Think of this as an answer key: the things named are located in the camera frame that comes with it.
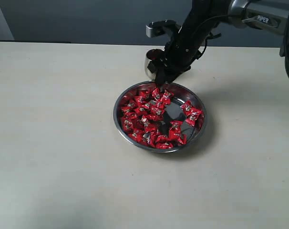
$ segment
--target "table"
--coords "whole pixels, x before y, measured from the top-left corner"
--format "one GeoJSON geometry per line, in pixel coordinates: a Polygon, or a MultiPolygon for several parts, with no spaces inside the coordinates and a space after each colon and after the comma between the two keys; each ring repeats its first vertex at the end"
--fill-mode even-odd
{"type": "Polygon", "coordinates": [[[126,142],[117,97],[149,46],[0,42],[1,229],[289,229],[279,49],[209,47],[176,80],[209,123],[183,152],[126,142]]]}

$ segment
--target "stainless steel bowl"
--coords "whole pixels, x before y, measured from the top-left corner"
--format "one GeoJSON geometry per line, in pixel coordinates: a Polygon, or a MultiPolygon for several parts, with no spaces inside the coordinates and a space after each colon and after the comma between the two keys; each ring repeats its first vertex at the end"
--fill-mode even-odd
{"type": "Polygon", "coordinates": [[[171,99],[171,104],[165,109],[166,112],[164,114],[164,122],[163,125],[161,126],[162,132],[164,134],[166,131],[168,131],[169,128],[169,121],[171,120],[185,120],[186,116],[184,115],[183,111],[181,110],[180,106],[187,100],[190,100],[192,105],[195,106],[196,108],[200,109],[203,111],[203,116],[201,117],[201,122],[203,123],[202,125],[197,122],[195,127],[189,126],[186,122],[183,122],[181,129],[182,133],[187,135],[187,144],[184,146],[178,146],[174,147],[172,149],[155,149],[147,146],[143,146],[134,140],[132,140],[122,129],[121,127],[121,122],[120,118],[122,117],[122,112],[121,112],[121,107],[127,103],[131,98],[133,98],[135,95],[137,95],[138,91],[140,90],[150,90],[155,88],[155,83],[152,81],[147,81],[147,82],[142,82],[135,84],[131,86],[130,88],[126,89],[117,99],[115,106],[114,106],[114,111],[113,111],[113,116],[114,116],[114,122],[119,130],[119,133],[130,143],[133,145],[149,150],[155,153],[170,153],[170,152],[175,152],[178,151],[182,148],[185,148],[191,144],[193,144],[203,133],[206,123],[207,123],[207,114],[206,114],[206,109],[204,107],[204,104],[202,101],[195,95],[192,91],[189,89],[176,84],[176,83],[171,83],[171,84],[165,84],[163,86],[163,89],[167,89],[168,91],[174,93],[174,97],[171,99]]]}

